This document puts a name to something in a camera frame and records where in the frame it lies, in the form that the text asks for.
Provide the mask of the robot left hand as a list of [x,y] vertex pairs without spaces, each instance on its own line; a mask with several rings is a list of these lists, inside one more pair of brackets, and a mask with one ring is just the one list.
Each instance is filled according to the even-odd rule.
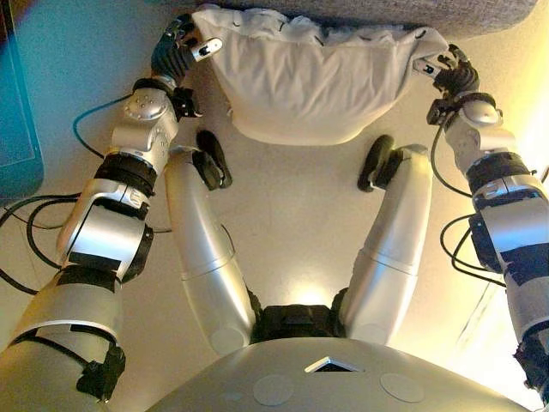
[[179,15],[168,25],[151,57],[154,76],[169,77],[179,86],[192,66],[222,49],[223,41],[220,38],[199,42],[190,37],[195,28],[190,14]]

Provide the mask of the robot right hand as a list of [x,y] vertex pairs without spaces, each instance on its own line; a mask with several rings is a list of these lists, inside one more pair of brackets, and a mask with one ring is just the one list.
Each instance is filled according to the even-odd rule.
[[449,44],[447,54],[439,54],[437,61],[442,64],[418,58],[413,61],[413,69],[432,79],[432,86],[443,96],[455,96],[480,89],[480,78],[464,51],[455,44]]

